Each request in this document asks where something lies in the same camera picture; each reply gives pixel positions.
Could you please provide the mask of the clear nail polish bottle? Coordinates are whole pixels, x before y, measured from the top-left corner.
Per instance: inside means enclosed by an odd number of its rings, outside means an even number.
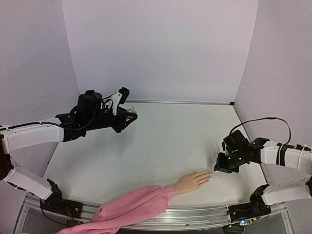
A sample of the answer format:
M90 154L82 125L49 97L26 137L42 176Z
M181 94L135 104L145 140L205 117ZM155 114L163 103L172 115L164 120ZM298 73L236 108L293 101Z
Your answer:
M131 114L137 114L135 107L131 107L130 109L127 110L127 112L129 112Z

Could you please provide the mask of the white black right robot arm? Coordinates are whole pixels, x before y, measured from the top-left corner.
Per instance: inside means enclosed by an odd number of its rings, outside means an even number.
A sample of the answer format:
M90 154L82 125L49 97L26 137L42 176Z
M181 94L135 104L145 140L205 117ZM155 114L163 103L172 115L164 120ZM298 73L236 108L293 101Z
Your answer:
M274 204L312 197L312 150L306 145L282 144L261 137L250 142L235 130L224 138L222 149L214 171L238 173L240 166L257 163L292 168L307 175L295 183L259 186L248 203L228 208L227 214L232 221L262 217L271 213Z

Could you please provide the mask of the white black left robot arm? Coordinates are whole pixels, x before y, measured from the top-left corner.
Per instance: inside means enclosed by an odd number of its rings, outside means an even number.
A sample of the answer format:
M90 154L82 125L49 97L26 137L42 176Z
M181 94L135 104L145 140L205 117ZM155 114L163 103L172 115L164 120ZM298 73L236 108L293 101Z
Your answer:
M88 131L112 128L121 133L137 119L133 109L121 107L130 94L122 87L108 97L94 90L79 95L77 105L54 118L0 128L0 178L19 190L41 199L41 208L78 217L80 202L63 198L58 185L25 169L10 154L14 151L45 143L59 143L85 137Z

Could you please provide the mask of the pink sleeved forearm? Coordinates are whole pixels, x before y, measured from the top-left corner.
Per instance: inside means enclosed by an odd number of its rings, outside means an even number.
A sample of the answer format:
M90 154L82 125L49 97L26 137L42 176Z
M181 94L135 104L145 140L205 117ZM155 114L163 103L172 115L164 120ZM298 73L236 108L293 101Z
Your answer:
M59 231L60 234L115 234L120 228L164 213L176 196L174 187L147 186L100 206L91 221Z

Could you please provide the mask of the mannequin hand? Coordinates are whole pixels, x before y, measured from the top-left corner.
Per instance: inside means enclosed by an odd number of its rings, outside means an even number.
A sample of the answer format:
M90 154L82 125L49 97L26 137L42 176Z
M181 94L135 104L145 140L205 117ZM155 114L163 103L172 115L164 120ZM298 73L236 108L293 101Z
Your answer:
M198 190L207 184L212 177L211 172L200 171L191 172L183 175L174 185L173 188L177 195L182 195Z

